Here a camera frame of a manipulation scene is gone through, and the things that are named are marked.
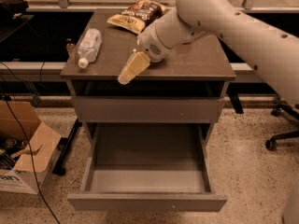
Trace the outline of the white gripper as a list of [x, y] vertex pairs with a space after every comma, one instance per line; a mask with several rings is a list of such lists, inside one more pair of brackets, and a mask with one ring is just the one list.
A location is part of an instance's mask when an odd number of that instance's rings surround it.
[[137, 36], [137, 45], [141, 51], [133, 52], [118, 76], [118, 81], [122, 85], [128, 84], [146, 70], [150, 66], [150, 61], [160, 62], [171, 51], [161, 42], [154, 23]]

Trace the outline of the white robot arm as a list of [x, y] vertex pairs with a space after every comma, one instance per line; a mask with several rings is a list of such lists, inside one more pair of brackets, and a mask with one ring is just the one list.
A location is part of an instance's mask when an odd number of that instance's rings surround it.
[[139, 53], [159, 62], [172, 49], [212, 34], [256, 70], [292, 109], [299, 105], [299, 39], [237, 10], [227, 0], [176, 0], [138, 35]]

